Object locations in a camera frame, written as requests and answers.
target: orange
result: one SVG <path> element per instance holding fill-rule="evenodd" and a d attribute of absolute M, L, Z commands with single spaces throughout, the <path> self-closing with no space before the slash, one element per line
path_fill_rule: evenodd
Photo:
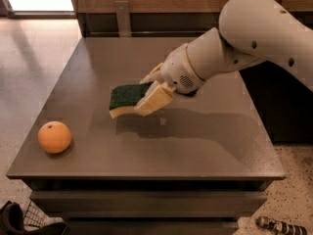
<path fill-rule="evenodd" d="M 64 123 L 50 121 L 40 128 L 38 142 L 40 147 L 48 153 L 61 153 L 69 146 L 71 133 Z"/>

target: black chair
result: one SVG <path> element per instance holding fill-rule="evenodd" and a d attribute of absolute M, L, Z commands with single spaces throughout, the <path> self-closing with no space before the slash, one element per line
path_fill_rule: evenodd
<path fill-rule="evenodd" d="M 62 222 L 53 223 L 33 231 L 23 225 L 22 209 L 19 204 L 7 202 L 0 210 L 0 235 L 68 235 L 69 227 Z"/>

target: floor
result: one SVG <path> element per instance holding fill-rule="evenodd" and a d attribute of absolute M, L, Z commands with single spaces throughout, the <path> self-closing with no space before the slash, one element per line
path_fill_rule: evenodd
<path fill-rule="evenodd" d="M 10 181 L 6 172 L 80 38 L 76 20 L 0 18 L 1 206 L 8 200 L 28 201 L 30 190 L 19 180 Z M 275 149 L 288 177 L 266 190 L 268 201 L 254 216 L 239 220 L 235 235 L 272 234 L 256 226 L 261 215 L 313 230 L 313 146 Z"/>

